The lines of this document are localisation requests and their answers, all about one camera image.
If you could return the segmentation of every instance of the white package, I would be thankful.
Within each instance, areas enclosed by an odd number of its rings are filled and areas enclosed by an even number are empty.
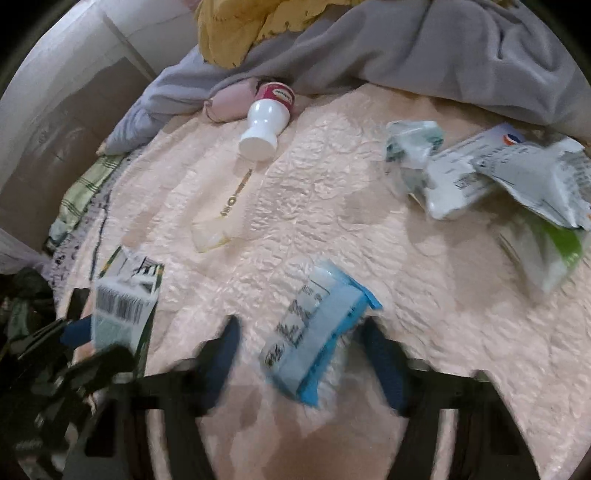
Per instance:
[[[477,173],[472,160],[523,141],[523,135],[504,123],[433,156],[426,166],[425,210],[437,220],[455,218],[470,205],[494,192],[498,186],[490,178]]]

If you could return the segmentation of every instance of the crumpled plastic packaging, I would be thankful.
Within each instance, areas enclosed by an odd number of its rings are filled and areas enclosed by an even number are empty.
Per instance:
[[[424,168],[443,145],[443,130],[432,120],[402,120],[388,123],[386,132],[386,185],[394,195],[410,195],[423,205]]]
[[[474,156],[475,170],[557,226],[591,230],[591,160],[572,138],[542,147],[507,145]]]
[[[310,274],[259,356],[261,368],[288,396],[318,405],[318,384],[342,334],[367,307],[382,305],[364,286],[323,261]]]
[[[471,205],[499,190],[494,181],[476,172],[476,155],[493,153],[505,145],[525,141],[513,126],[504,123],[483,131],[435,155],[426,165],[424,208],[435,220],[452,220]]]
[[[499,229],[499,242],[535,296],[551,292],[570,276],[591,245],[591,233],[558,227],[520,209]]]

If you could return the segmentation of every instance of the bed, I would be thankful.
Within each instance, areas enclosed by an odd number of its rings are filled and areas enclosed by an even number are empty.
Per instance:
[[[242,318],[223,401],[202,421],[221,480],[383,479],[405,423],[384,403],[350,337],[321,383],[318,409],[282,397],[258,365],[267,334],[313,263],[328,258],[374,292],[384,328],[411,356],[453,374],[489,371],[541,477],[568,479],[591,445],[589,260],[533,303],[495,239],[496,226],[517,208],[508,196],[454,222],[433,222],[381,180],[386,122],[436,120],[448,147],[503,117],[370,84],[301,100],[276,159],[256,165],[236,153],[245,121],[173,118],[116,182],[108,217],[92,224],[65,291],[90,285],[97,244],[99,265],[119,244],[165,263],[147,374],[191,356],[225,315]],[[233,239],[198,253],[200,228],[251,169],[228,216]],[[446,477],[452,425],[447,413],[434,479]],[[157,477],[168,478],[155,414],[150,435]]]

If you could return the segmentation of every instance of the blue package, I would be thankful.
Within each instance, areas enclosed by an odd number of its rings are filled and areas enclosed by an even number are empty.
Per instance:
[[[283,392],[318,405],[318,384],[340,335],[367,307],[382,306],[364,286],[331,262],[315,267],[260,356],[263,370]]]

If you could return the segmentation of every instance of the white plastic wrapper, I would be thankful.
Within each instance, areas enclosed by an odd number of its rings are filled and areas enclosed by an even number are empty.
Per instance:
[[[395,195],[423,204],[425,166],[443,145],[443,131],[432,120],[390,122],[385,152],[386,185]]]
[[[526,142],[475,156],[472,164],[541,217],[589,231],[591,160],[582,149],[571,138],[547,148]]]
[[[524,141],[510,124],[500,124],[432,157],[426,166],[423,190],[427,213],[436,220],[453,219],[494,192],[498,186],[477,173],[472,160]]]

